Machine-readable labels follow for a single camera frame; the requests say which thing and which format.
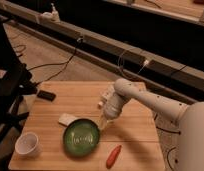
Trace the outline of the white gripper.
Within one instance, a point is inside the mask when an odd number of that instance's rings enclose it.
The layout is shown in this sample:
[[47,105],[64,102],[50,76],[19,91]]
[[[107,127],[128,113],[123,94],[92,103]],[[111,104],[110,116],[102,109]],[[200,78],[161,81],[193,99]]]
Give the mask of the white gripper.
[[129,102],[128,98],[125,98],[117,93],[114,93],[105,103],[103,108],[103,114],[99,117],[98,128],[100,131],[106,129],[112,120],[118,118],[122,113],[123,106]]

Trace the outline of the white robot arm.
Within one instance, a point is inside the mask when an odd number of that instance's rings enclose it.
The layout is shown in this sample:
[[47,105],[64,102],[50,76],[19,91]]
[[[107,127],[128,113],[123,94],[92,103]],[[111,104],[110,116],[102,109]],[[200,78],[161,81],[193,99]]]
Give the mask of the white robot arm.
[[180,130],[175,171],[204,171],[204,102],[192,105],[147,90],[127,79],[112,84],[113,93],[104,102],[103,116],[114,120],[131,99],[135,99],[177,125]]

